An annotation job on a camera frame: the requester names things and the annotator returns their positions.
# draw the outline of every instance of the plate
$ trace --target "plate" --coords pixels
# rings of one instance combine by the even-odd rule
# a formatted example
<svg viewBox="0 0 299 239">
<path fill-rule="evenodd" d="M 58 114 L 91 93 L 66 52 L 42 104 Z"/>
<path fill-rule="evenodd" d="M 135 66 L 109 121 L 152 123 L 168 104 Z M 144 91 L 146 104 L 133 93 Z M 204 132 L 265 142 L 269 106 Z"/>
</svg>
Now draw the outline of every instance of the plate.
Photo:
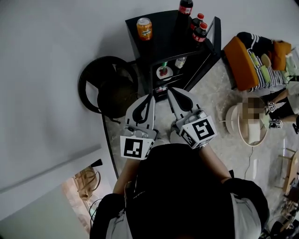
<svg viewBox="0 0 299 239">
<path fill-rule="evenodd" d="M 167 80 L 170 80 L 171 79 L 171 76 L 173 76 L 173 71 L 172 69 L 169 67 L 169 66 L 166 66 L 166 69 L 167 69 L 167 74 L 165 76 L 160 76 L 160 70 L 162 69 L 162 66 L 160 66 L 157 71 L 156 71 L 156 74 L 157 74 L 157 77 L 162 80 L 164 78 L 167 78 L 167 77 L 170 77 L 168 79 L 166 79 L 165 81 Z"/>
</svg>

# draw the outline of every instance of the cable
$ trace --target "cable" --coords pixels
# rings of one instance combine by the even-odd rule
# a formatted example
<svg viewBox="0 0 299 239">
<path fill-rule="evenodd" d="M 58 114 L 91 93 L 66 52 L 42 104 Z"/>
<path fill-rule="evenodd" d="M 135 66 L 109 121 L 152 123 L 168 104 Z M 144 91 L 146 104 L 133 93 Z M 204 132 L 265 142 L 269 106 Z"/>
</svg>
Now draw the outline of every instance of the cable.
<svg viewBox="0 0 299 239">
<path fill-rule="evenodd" d="M 297 75 L 289 75 L 287 77 L 299 77 L 299 76 L 297 76 Z"/>
<path fill-rule="evenodd" d="M 95 209 L 95 211 L 94 211 L 94 213 L 93 213 L 92 217 L 90 218 L 90 231 L 92 230 L 92 221 L 93 221 L 93 216 L 94 216 L 95 212 L 97 211 L 97 209 L 98 209 L 98 208 L 96 208 L 96 209 Z"/>
<path fill-rule="evenodd" d="M 251 147 L 251 148 L 252 148 L 252 152 L 251 152 L 251 155 L 249 156 L 249 165 L 248 165 L 248 168 L 247 168 L 246 171 L 245 171 L 244 179 L 246 179 L 246 173 L 247 173 L 247 170 L 248 170 L 249 167 L 250 167 L 250 158 L 251 158 L 251 156 L 252 156 L 252 154 L 253 154 L 253 147 Z"/>
<path fill-rule="evenodd" d="M 298 82 L 299 81 L 299 80 L 297 80 L 297 77 L 299 77 L 299 76 L 289 75 L 287 77 L 291 77 L 291 79 L 288 81 L 288 83 L 284 83 L 284 85 L 288 85 L 291 81 L 292 82 Z"/>
<path fill-rule="evenodd" d="M 94 202 L 93 202 L 93 204 L 90 206 L 90 208 L 89 208 L 89 215 L 92 217 L 92 215 L 90 214 L 90 210 L 91 210 L 91 208 L 93 207 L 93 205 L 97 202 L 97 201 L 99 201 L 99 200 L 102 200 L 102 198 L 100 198 L 100 199 L 97 199 L 97 200 L 95 200 Z"/>
</svg>

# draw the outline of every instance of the wooden chair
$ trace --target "wooden chair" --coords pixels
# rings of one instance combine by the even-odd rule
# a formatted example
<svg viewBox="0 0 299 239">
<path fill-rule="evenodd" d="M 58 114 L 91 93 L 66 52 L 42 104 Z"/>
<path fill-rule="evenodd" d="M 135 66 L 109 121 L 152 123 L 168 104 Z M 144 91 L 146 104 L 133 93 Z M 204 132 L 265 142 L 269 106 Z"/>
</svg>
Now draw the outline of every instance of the wooden chair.
<svg viewBox="0 0 299 239">
<path fill-rule="evenodd" d="M 289 161 L 287 172 L 286 172 L 286 177 L 285 177 L 285 183 L 283 186 L 283 191 L 287 195 L 291 190 L 292 183 L 294 182 L 294 180 L 295 181 L 297 180 L 297 171 L 298 171 L 298 166 L 299 166 L 299 152 L 294 151 L 289 148 L 285 148 L 285 149 L 294 153 L 292 157 L 286 157 L 286 156 L 280 155 L 280 157 L 287 159 Z"/>
</svg>

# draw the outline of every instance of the floor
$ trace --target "floor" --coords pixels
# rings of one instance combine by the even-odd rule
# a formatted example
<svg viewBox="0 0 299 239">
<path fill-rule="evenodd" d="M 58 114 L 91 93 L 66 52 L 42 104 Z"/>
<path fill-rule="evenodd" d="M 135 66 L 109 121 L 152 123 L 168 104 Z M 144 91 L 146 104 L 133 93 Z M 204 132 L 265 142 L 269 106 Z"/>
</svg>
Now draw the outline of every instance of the floor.
<svg viewBox="0 0 299 239">
<path fill-rule="evenodd" d="M 225 123 L 227 110 L 246 97 L 246 92 L 231 90 L 231 73 L 220 59 L 215 66 L 195 85 L 191 93 L 199 98 L 200 106 L 214 119 L 218 136 L 210 142 L 211 147 L 229 170 L 233 169 L 235 177 L 244 179 L 245 171 L 249 166 L 249 156 L 252 148 L 246 146 L 241 140 L 229 134 Z M 175 119 L 167 101 L 156 104 L 155 128 L 161 137 L 167 139 L 167 130 L 170 122 Z M 120 119 L 121 125 L 106 120 L 111 148 L 118 172 L 120 173 L 125 158 L 120 157 L 120 134 L 124 117 Z M 246 173 L 247 180 L 253 180 L 260 186 L 268 200 L 271 217 L 271 226 L 280 212 L 283 193 L 278 186 L 283 185 L 286 174 L 286 164 L 279 155 L 287 155 L 284 147 L 297 150 L 299 137 L 295 134 L 292 124 L 284 124 L 283 129 L 273 129 L 268 132 L 266 139 L 260 146 L 254 147 L 250 162 L 251 167 Z M 257 159 L 256 177 L 253 178 L 253 161 Z"/>
</svg>

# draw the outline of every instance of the black cabinet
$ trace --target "black cabinet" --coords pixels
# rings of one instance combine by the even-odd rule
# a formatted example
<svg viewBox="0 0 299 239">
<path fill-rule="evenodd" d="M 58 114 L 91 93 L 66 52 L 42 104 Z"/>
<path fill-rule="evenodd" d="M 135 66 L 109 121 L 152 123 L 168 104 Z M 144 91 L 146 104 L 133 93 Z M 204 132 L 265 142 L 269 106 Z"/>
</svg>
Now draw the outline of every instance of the black cabinet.
<svg viewBox="0 0 299 239">
<path fill-rule="evenodd" d="M 204 42 L 196 44 L 190 31 L 191 17 L 184 26 L 177 23 L 178 11 L 167 11 L 126 20 L 136 63 L 142 73 L 145 93 L 154 92 L 156 101 L 166 98 L 166 91 L 155 92 L 160 86 L 178 87 L 189 91 L 220 59 L 221 21 L 215 17 L 208 23 L 208 35 Z M 146 17 L 152 22 L 153 37 L 141 41 L 137 32 L 137 21 Z M 176 59 L 187 57 L 184 66 L 178 69 Z M 163 62 L 168 62 L 173 76 L 160 80 L 156 71 Z"/>
</svg>

